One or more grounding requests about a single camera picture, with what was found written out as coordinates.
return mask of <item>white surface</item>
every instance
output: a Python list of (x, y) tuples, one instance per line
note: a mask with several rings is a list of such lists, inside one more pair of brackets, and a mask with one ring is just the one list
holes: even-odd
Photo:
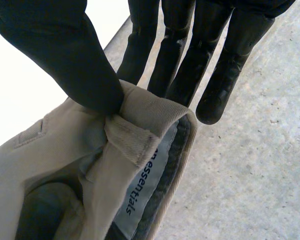
[[(127, 0), (88, 1), (103, 48), (129, 17)], [(67, 98), (55, 81), (0, 35), (0, 145)]]

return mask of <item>black glove finger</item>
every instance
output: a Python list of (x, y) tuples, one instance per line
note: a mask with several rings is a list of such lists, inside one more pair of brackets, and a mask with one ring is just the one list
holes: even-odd
[(102, 114), (117, 113), (123, 90), (86, 6), (86, 0), (14, 0), (0, 6), (0, 34), (74, 101)]
[(128, 0), (132, 33), (117, 77), (137, 85), (156, 39), (160, 0)]
[(194, 6), (194, 0), (162, 0), (165, 33), (147, 88), (158, 97), (166, 96), (175, 77), (186, 45)]
[(223, 50), (196, 109), (199, 121), (211, 125), (220, 120), (253, 47), (274, 22), (263, 14), (233, 11)]
[(232, 11), (231, 6), (213, 0), (196, 1), (192, 39), (168, 99), (189, 107)]

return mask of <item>beige fabric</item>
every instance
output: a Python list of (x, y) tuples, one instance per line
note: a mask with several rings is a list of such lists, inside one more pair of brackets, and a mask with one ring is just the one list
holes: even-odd
[(121, 84), (125, 98), (119, 115), (105, 118), (68, 98), (0, 147), (0, 240), (15, 239), (24, 195), (64, 168), (80, 168), (83, 206), (66, 185), (51, 185), (51, 191), (58, 189), (60, 196), (68, 196), (72, 206), (54, 239), (103, 240), (136, 173), (169, 127), (187, 115), (191, 134), (176, 179), (151, 229), (148, 239), (153, 239), (186, 165), (196, 119), (186, 107), (127, 82)]

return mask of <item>gray concrete surface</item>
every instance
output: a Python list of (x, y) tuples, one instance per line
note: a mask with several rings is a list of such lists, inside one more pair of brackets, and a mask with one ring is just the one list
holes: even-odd
[[(143, 88), (164, 28), (160, 12), (139, 84)], [(128, 20), (105, 50), (115, 70), (131, 30)], [(225, 35), (190, 106), (193, 111)], [(300, 240), (300, 0), (254, 48), (221, 121), (198, 124), (188, 167), (156, 239)]]

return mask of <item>glove label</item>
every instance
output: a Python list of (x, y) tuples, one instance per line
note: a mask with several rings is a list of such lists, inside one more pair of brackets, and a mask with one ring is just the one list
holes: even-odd
[(123, 204), (118, 211), (114, 223), (127, 240), (135, 235), (145, 207), (158, 186), (169, 158), (169, 150), (177, 134), (175, 122), (166, 132), (152, 158), (135, 176), (127, 189)]

